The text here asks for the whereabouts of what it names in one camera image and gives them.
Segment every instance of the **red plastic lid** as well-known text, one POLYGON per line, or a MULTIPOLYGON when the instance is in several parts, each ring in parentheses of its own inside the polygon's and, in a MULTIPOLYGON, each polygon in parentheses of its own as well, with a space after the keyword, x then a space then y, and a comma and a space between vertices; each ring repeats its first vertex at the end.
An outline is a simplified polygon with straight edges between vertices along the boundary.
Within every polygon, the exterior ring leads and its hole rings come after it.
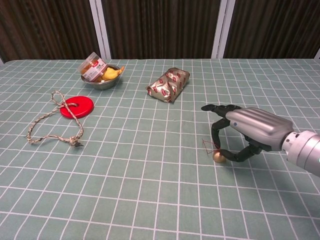
MULTIPOLYGON (((67 99, 65 102, 67 104, 77 104, 77 106, 69 106, 69 109, 78 119, 90 114, 95 107, 94 102, 86 96, 74 96, 67 99)), ((65 107, 60 108, 60 113, 67 119, 73 119, 65 107)))

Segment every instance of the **stainless steel bowl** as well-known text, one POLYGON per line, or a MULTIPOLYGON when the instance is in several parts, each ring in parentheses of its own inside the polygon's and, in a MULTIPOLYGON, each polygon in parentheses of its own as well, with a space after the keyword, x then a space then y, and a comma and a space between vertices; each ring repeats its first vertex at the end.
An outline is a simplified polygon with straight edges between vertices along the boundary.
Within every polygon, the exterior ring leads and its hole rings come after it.
MULTIPOLYGON (((120 68, 116 65, 108 65, 108 68, 113 68, 114 70, 119 70, 120 68)), ((91 85, 94 89, 97 90, 106 90, 114 87, 120 80, 121 74, 117 76, 115 79, 104 81, 104 82, 91 82, 87 81, 83 76, 81 76, 82 81, 86 84, 91 85)))

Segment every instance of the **jar label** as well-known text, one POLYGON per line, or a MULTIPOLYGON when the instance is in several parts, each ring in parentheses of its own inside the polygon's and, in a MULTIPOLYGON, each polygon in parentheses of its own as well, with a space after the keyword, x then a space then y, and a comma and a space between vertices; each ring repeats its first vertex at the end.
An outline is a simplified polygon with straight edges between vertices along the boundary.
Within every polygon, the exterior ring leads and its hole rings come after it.
POLYGON ((95 62, 91 63, 91 67, 83 74, 83 77, 88 81, 93 81, 106 67, 106 63, 99 58, 95 62))

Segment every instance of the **foil wrapper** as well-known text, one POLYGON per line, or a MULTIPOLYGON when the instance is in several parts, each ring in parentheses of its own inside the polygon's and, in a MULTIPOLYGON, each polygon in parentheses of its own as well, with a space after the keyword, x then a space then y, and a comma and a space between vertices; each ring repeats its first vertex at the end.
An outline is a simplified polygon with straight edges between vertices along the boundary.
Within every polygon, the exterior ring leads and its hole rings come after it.
POLYGON ((167 103, 173 103, 184 89, 190 73, 179 68, 168 69, 150 86, 146 87, 148 94, 167 103))

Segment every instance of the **robotic hand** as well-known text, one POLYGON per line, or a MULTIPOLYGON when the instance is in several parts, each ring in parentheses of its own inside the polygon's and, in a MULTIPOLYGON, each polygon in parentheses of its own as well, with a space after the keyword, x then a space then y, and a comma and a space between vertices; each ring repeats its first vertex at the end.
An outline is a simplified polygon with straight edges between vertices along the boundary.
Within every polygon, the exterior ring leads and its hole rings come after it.
POLYGON ((267 111, 236 105, 205 105, 222 119, 212 124, 212 140, 221 155, 234 162, 243 162, 262 150, 285 151, 287 160, 320 177, 320 135, 311 131, 294 132, 293 123, 267 111), (249 146, 234 154, 220 149, 219 130, 231 126, 244 135, 249 146))

